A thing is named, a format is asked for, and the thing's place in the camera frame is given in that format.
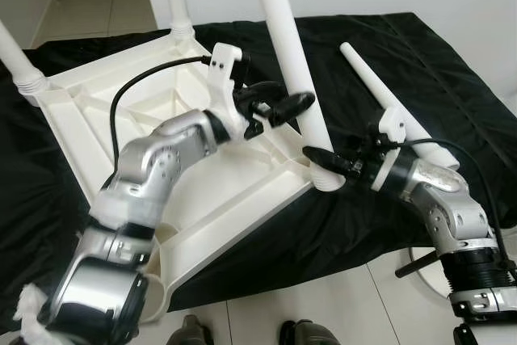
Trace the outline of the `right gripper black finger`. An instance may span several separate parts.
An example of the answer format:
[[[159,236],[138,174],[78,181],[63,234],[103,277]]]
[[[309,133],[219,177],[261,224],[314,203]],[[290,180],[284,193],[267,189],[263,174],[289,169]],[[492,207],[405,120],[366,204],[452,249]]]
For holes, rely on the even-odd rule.
[[[332,174],[346,175],[348,172],[348,161],[332,150],[307,145],[303,148],[303,154],[315,165],[331,171]]]

